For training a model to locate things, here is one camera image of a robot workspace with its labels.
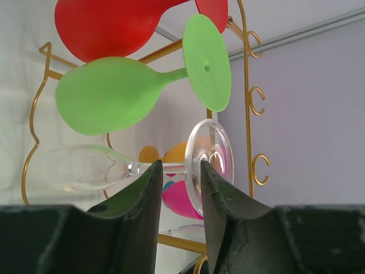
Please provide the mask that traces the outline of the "red plastic wine glass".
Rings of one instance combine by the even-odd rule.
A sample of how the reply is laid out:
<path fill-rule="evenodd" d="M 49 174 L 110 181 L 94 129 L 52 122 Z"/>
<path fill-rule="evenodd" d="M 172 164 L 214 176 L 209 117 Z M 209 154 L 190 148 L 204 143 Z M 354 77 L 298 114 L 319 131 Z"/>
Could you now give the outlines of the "red plastic wine glass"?
<path fill-rule="evenodd" d="M 56 30 L 67 49 L 85 63 L 104 57 L 127 57 L 151 38 L 163 14 L 188 1 L 57 1 Z M 222 33 L 228 22 L 228 1 L 194 1 Z M 147 64 L 183 46 L 182 39 L 139 61 Z"/>

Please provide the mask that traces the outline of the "green plastic wine glass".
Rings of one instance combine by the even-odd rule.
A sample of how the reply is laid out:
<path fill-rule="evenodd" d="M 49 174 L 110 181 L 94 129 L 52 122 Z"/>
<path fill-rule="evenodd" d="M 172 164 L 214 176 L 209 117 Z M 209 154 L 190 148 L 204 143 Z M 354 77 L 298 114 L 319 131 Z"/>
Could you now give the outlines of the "green plastic wine glass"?
<path fill-rule="evenodd" d="M 184 78 L 206 108 L 223 111 L 232 88 L 229 57 L 220 32 L 207 16 L 189 18 L 182 53 L 184 67 L 170 72 L 124 57 L 100 58 L 68 71 L 55 89 L 60 116 L 83 135 L 119 131 L 144 119 L 162 89 Z"/>

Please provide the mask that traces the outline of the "clear wine glass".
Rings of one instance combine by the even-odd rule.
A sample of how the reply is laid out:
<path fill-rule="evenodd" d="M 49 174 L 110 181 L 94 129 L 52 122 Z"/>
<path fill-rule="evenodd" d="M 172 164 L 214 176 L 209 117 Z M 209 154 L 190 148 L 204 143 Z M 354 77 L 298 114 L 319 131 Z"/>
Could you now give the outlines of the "clear wine glass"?
<path fill-rule="evenodd" d="M 181 227 L 172 228 L 168 230 L 168 233 L 178 233 L 178 232 L 186 232 L 186 233 L 196 233 L 204 230 L 204 226 L 202 224 L 190 224 L 183 225 Z"/>
<path fill-rule="evenodd" d="M 183 160 L 162 164 L 163 173 L 185 176 L 189 201 L 199 215 L 203 214 L 202 161 L 208 162 L 219 175 L 233 183 L 234 159 L 229 138 L 223 126 L 213 119 L 195 125 L 187 140 Z M 106 146 L 77 144 L 49 151 L 42 162 L 42 174 L 52 188 L 97 192 L 141 175 L 149 166 Z"/>

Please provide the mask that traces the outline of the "magenta wine glass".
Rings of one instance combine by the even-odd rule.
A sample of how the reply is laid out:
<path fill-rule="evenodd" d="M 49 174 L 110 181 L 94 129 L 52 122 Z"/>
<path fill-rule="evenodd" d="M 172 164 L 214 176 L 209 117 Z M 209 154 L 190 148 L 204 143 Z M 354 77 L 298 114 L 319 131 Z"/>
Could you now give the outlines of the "magenta wine glass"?
<path fill-rule="evenodd" d="M 224 179 L 233 182 L 233 156 L 229 149 L 215 145 L 198 159 L 206 160 Z M 163 191 L 162 199 L 166 207 L 180 216 L 203 220 L 200 173 L 201 167 L 200 171 L 192 169 L 185 180 L 175 182 Z"/>

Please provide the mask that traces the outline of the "right aluminium frame post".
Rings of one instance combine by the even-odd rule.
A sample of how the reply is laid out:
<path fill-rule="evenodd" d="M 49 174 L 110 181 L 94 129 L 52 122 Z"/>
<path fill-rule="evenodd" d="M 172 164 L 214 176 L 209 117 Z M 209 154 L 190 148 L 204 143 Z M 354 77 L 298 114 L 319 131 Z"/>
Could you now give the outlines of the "right aluminium frame post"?
<path fill-rule="evenodd" d="M 364 7 L 354 11 L 312 24 L 310 26 L 286 33 L 263 41 L 260 45 L 251 47 L 254 54 L 261 55 L 263 52 L 272 50 L 290 43 L 298 42 L 300 40 L 313 37 L 331 30 L 351 25 L 364 21 Z"/>

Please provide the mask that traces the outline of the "cyan plastic wine glass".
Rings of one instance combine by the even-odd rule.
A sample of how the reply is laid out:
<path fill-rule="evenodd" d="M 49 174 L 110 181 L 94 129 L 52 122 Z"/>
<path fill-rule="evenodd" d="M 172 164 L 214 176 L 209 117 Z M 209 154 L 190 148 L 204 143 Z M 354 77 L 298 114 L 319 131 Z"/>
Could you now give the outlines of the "cyan plastic wine glass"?
<path fill-rule="evenodd" d="M 174 181 L 168 181 L 163 186 L 163 191 L 167 190 L 171 185 L 175 184 Z"/>

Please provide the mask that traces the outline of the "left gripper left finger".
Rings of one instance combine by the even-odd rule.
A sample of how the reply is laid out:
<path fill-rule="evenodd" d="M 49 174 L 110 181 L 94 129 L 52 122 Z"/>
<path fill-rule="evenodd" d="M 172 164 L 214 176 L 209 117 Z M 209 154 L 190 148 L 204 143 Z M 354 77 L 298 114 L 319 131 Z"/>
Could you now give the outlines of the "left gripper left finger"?
<path fill-rule="evenodd" d="M 154 273 L 163 167 L 82 211 L 73 205 L 1 207 L 2 273 Z"/>

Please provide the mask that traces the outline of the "orange plastic wine glass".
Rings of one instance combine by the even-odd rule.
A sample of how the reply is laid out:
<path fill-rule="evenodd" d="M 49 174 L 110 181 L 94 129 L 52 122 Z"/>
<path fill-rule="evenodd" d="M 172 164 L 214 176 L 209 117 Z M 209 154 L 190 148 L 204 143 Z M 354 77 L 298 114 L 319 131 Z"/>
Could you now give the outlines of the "orange plastic wine glass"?
<path fill-rule="evenodd" d="M 198 137 L 194 141 L 194 149 L 191 160 L 185 163 L 185 150 L 187 141 L 178 143 L 172 147 L 163 157 L 160 157 L 158 150 L 154 146 L 145 146 L 141 149 L 139 153 L 138 164 L 136 171 L 142 174 L 146 171 L 152 163 L 156 160 L 161 160 L 163 163 L 183 163 L 188 170 L 193 169 L 194 171 L 200 171 L 200 159 L 198 157 L 203 157 L 204 153 L 210 150 L 210 138 L 207 136 Z"/>

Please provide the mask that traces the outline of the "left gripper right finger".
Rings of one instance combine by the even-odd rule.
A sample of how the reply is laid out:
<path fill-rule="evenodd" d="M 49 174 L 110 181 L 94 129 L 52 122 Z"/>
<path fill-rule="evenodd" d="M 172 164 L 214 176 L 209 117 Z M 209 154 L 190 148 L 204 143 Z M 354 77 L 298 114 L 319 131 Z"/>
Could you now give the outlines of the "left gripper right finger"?
<path fill-rule="evenodd" d="M 201 163 L 210 273 L 363 273 L 364 206 L 269 207 Z"/>

